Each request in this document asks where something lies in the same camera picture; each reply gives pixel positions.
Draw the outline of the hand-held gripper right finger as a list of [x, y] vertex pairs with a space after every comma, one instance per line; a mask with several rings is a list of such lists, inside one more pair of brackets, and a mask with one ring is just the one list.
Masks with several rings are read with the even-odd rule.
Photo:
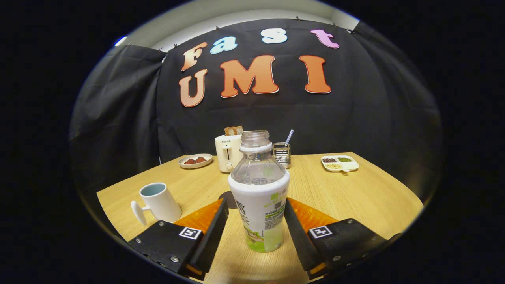
[[284, 217], [309, 279], [344, 273], [401, 236], [383, 238], [353, 218], [337, 220], [294, 198], [287, 198]]

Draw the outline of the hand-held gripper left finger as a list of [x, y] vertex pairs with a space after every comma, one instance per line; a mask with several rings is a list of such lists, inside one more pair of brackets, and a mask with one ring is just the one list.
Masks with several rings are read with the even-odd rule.
[[228, 201], [223, 197], [174, 223], [159, 220], [128, 244], [172, 273], [204, 280], [228, 215]]

